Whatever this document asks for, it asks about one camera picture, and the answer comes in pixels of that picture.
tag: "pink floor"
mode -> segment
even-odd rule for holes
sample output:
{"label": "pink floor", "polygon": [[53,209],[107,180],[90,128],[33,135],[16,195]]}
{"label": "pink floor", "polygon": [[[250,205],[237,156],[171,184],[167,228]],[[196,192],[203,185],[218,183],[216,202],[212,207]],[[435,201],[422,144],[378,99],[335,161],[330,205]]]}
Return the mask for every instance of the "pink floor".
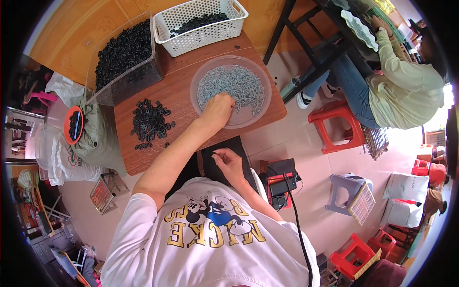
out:
{"label": "pink floor", "polygon": [[[292,76],[307,67],[309,62],[305,59],[307,57],[302,52],[274,54],[268,69],[277,86],[283,87]],[[362,147],[324,155],[320,150],[322,141],[317,129],[308,123],[308,114],[325,102],[340,97],[342,95],[327,99],[318,93],[306,110],[299,109],[296,101],[292,100],[286,105],[288,113],[284,119],[241,136],[251,165],[257,172],[261,159],[295,159],[296,169],[304,183],[301,191],[294,195],[301,229],[309,237],[316,253],[325,252],[327,256],[339,249],[354,232],[364,241],[373,236],[379,228],[386,204],[382,194],[391,172],[410,173],[416,149],[422,143],[421,128],[390,129],[389,152],[376,162],[368,153],[364,153]],[[342,126],[339,123],[329,124],[327,128],[330,128],[333,138],[341,135]],[[376,206],[363,226],[359,226],[350,216],[325,209],[331,200],[330,175],[349,172],[373,181]],[[140,174],[124,178],[130,190],[139,177]],[[60,191],[78,235],[85,243],[95,246],[97,258],[104,260],[129,195],[115,200],[117,210],[100,216],[89,199],[94,185],[88,181],[67,182],[60,187]],[[347,200],[346,193],[340,193],[338,200],[344,203]],[[281,210],[280,215],[286,221],[295,222],[292,208]]]}

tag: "maroon cloth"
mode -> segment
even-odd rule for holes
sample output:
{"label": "maroon cloth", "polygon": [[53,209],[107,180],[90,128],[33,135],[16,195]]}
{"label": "maroon cloth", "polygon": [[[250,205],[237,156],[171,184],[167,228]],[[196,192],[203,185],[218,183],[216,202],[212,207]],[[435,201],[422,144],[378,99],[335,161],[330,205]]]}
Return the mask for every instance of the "maroon cloth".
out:
{"label": "maroon cloth", "polygon": [[369,272],[363,287],[399,287],[406,276],[406,269],[389,260],[381,259]]}

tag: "green basket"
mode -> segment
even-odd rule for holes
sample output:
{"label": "green basket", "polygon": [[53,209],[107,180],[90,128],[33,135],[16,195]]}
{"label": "green basket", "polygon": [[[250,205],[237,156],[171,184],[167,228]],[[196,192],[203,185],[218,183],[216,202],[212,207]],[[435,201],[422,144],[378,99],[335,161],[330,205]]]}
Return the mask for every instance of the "green basket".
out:
{"label": "green basket", "polygon": [[400,31],[394,26],[394,24],[392,24],[392,21],[389,19],[389,17],[379,7],[373,7],[369,9],[364,13],[364,15],[368,18],[368,21],[371,20],[371,16],[373,15],[381,18],[384,22],[387,23],[387,25],[389,25],[395,37],[397,38],[397,41],[399,43],[405,42],[405,39],[403,38]]}

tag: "black table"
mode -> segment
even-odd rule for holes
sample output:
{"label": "black table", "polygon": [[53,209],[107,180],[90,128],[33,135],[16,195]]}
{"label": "black table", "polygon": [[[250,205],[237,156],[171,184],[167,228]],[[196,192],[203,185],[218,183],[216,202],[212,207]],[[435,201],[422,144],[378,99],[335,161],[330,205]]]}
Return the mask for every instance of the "black table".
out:
{"label": "black table", "polygon": [[[308,57],[311,59],[313,66],[315,67],[314,72],[312,72],[304,81],[302,81],[290,94],[288,94],[285,99],[284,103],[288,103],[293,97],[302,91],[306,86],[317,80],[322,74],[324,74],[327,70],[330,69],[331,65],[342,55],[347,54],[354,64],[356,64],[357,69],[359,69],[358,62],[361,61],[359,58],[363,57],[366,61],[369,62],[379,62],[379,56],[377,52],[374,52],[373,49],[366,46],[364,42],[358,39],[352,30],[347,26],[346,21],[341,18],[341,10],[342,7],[336,6],[333,1],[330,0],[313,0],[317,6],[311,9],[310,11],[306,12],[303,16],[291,22],[289,20],[290,13],[295,5],[296,0],[286,0],[284,4],[284,8],[280,14],[280,18],[277,22],[276,28],[274,29],[273,36],[269,43],[268,49],[266,54],[263,58],[263,62],[265,65],[268,64],[271,55],[273,54],[274,48],[279,41],[279,37],[284,29],[284,26],[287,26],[288,29],[292,32],[295,36],[297,41],[300,43]],[[365,0],[347,0],[349,4],[349,11],[357,17],[361,17],[361,15],[366,12],[370,6],[366,4]],[[324,11],[325,14],[333,21],[333,23],[339,28],[339,32],[334,34],[328,39],[324,39],[324,37],[320,34],[317,28],[311,23],[309,20],[319,11]],[[301,36],[300,32],[298,31],[297,27],[307,22],[313,31],[320,37],[322,42],[311,48],[306,40]],[[338,39],[343,38],[338,45],[338,49],[334,51],[334,53],[329,56],[323,63],[320,63],[318,58],[316,57],[316,52],[319,51],[322,47],[329,43],[334,43]]]}

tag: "white t-shirt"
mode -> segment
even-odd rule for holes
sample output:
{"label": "white t-shirt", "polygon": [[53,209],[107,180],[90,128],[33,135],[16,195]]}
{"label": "white t-shirt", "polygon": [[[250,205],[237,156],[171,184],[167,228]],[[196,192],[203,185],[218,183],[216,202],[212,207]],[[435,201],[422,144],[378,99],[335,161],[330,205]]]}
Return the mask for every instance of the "white t-shirt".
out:
{"label": "white t-shirt", "polygon": [[[303,234],[320,284],[315,250]],[[307,286],[297,227],[257,212],[232,188],[193,178],[158,212],[134,194],[102,268],[110,286]]]}

